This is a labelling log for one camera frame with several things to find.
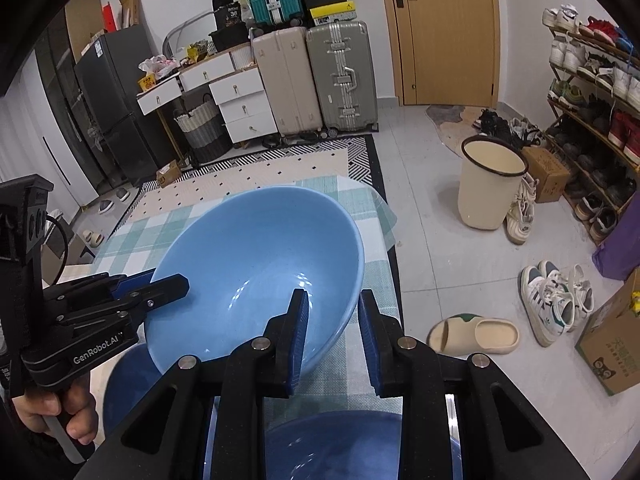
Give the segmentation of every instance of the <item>metal bolt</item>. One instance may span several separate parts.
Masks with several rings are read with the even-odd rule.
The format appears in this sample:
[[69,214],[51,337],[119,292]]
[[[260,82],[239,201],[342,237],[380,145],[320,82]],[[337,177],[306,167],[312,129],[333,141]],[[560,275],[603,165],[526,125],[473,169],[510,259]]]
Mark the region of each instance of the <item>metal bolt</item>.
[[473,354],[471,362],[478,368],[487,368],[491,364],[491,359],[484,354]]
[[271,346],[271,341],[267,337],[257,337],[251,341],[251,346],[254,350],[266,350]]
[[178,359],[178,368],[180,370],[191,370],[198,360],[192,355],[183,355],[180,359]]
[[400,348],[404,348],[405,350],[413,350],[417,342],[410,335],[403,335],[400,339],[398,339],[398,346]]

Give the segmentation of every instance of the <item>drawer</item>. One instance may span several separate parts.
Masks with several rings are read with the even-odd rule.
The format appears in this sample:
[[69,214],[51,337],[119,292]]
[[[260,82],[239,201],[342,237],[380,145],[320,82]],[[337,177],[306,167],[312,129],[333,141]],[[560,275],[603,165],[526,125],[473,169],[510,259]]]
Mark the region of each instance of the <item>drawer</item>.
[[213,100],[217,105],[221,105],[232,99],[262,92],[264,86],[258,69],[252,68],[251,70],[225,77],[220,81],[214,81],[209,85],[209,89],[211,90],[211,95],[213,95]]
[[231,55],[227,52],[180,72],[180,81],[184,91],[188,92],[235,71]]
[[138,97],[138,105],[142,113],[147,115],[180,95],[180,85],[177,78],[173,77]]
[[220,111],[225,118],[225,122],[232,123],[238,119],[251,117],[261,112],[271,112],[271,107],[269,106],[267,94],[265,92],[257,92],[247,97],[222,103]]
[[255,137],[274,134],[278,131],[271,110],[227,123],[226,129],[233,142],[255,139]]

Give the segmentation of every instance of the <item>wooden door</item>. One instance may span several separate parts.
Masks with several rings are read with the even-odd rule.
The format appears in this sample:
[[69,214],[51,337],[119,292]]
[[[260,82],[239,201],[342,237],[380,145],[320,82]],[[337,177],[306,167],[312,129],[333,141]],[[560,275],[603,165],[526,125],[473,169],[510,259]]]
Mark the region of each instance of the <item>wooden door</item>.
[[494,105],[497,1],[393,3],[404,104]]

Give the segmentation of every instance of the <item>checkered tablecloth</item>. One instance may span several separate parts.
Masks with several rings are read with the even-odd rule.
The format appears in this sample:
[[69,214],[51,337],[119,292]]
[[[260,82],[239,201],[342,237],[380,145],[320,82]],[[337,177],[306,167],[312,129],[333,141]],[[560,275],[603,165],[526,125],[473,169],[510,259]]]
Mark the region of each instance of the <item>checkered tablecloth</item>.
[[[336,199],[356,222],[364,245],[363,288],[371,288],[382,314],[399,319],[398,303],[386,252],[395,243],[396,216],[370,186],[343,176],[324,176],[295,183]],[[169,245],[204,212],[224,199],[182,207],[169,213],[126,222],[103,245],[92,272],[135,274],[158,265]],[[318,367],[303,377],[294,397],[266,399],[268,426],[333,410],[378,410],[401,413],[401,399],[379,399],[369,384],[357,310],[344,333]]]

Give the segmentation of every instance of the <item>beige suitcase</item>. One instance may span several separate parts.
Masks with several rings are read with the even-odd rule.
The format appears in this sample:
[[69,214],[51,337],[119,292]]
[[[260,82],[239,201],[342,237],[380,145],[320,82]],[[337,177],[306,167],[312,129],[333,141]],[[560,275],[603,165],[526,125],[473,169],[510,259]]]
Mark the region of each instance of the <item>beige suitcase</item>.
[[278,131],[283,135],[322,129],[305,33],[304,27],[293,27],[253,39],[264,89]]

